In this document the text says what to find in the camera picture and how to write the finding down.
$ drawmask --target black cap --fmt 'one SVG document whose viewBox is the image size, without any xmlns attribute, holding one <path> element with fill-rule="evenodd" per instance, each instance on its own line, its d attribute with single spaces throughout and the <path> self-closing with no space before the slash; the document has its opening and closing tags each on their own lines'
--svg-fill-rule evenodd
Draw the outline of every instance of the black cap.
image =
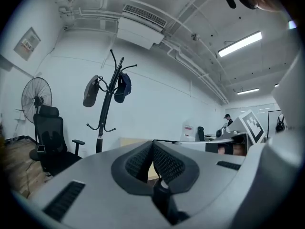
<svg viewBox="0 0 305 229">
<path fill-rule="evenodd" d="M 99 91 L 99 83 L 97 81 L 98 78 L 99 76 L 95 75 L 86 86 L 84 100 L 82 102 L 82 105 L 85 107 L 92 107 L 95 104 L 96 95 Z"/>
<path fill-rule="evenodd" d="M 118 103 L 123 103 L 125 97 L 132 91 L 132 82 L 128 74 L 120 73 L 118 89 L 115 92 L 114 99 Z"/>
</svg>

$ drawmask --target person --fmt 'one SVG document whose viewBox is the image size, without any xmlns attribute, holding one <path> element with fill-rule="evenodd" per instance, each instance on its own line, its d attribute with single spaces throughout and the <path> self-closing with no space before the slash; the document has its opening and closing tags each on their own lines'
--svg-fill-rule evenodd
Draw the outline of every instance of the person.
<svg viewBox="0 0 305 229">
<path fill-rule="evenodd" d="M 244 144 L 234 143 L 231 145 L 231 147 L 230 145 L 221 144 L 218 146 L 218 153 L 221 155 L 226 154 L 226 148 L 228 149 L 227 154 L 236 155 L 236 156 L 246 156 Z"/>
<path fill-rule="evenodd" d="M 224 118 L 227 119 L 227 121 L 229 121 L 228 126 L 233 123 L 233 120 L 231 119 L 229 114 L 226 114 Z"/>
</svg>

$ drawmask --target white ceiling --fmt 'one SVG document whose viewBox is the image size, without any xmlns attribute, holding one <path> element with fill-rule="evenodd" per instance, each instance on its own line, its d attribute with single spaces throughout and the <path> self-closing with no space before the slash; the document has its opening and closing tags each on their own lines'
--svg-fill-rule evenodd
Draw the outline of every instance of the white ceiling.
<svg viewBox="0 0 305 229">
<path fill-rule="evenodd" d="M 149 10 L 168 21 L 164 34 L 178 42 L 195 63 L 202 67 L 223 91 L 229 101 L 248 97 L 236 95 L 240 90 L 260 87 L 255 96 L 269 94 L 280 81 L 300 47 L 296 30 L 288 30 L 289 16 L 283 12 L 250 10 L 235 0 L 231 9 L 225 0 L 139 0 L 153 5 L 178 18 L 217 57 L 211 55 L 200 41 L 193 41 L 191 33 L 168 16 L 127 0 L 75 0 L 69 4 L 72 10 L 105 10 L 121 13 L 126 3 Z M 67 6 L 67 0 L 58 0 L 58 6 Z M 86 28 L 104 28 L 115 32 L 114 22 L 86 19 L 71 21 L 63 17 L 67 25 Z M 262 40 L 220 58 L 218 51 L 256 31 L 262 32 Z"/>
</svg>

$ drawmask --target black vent slot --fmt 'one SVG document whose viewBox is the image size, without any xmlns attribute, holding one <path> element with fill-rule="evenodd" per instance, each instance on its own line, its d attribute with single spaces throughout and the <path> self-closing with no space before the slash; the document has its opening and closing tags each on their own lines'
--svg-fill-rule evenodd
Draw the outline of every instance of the black vent slot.
<svg viewBox="0 0 305 229">
<path fill-rule="evenodd" d="M 84 187 L 83 183 L 70 182 L 43 211 L 54 220 L 61 221 Z"/>
<path fill-rule="evenodd" d="M 239 170 L 239 168 L 241 166 L 241 165 L 238 165 L 238 164 L 234 164 L 234 163 L 230 163 L 230 162 L 225 162 L 225 161 L 219 161 L 217 163 L 217 165 L 223 166 L 223 167 L 226 167 L 226 168 L 229 168 L 229 169 L 233 169 L 233 170 Z"/>
</svg>

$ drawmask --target air conditioner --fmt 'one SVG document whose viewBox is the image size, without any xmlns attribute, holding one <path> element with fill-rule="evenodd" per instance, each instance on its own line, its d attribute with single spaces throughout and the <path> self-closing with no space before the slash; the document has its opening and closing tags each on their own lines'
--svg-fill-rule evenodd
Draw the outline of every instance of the air conditioner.
<svg viewBox="0 0 305 229">
<path fill-rule="evenodd" d="M 123 17 L 119 19 L 118 38 L 150 49 L 154 43 L 159 44 L 164 35 L 161 31 L 167 21 L 146 10 L 126 5 Z"/>
</svg>

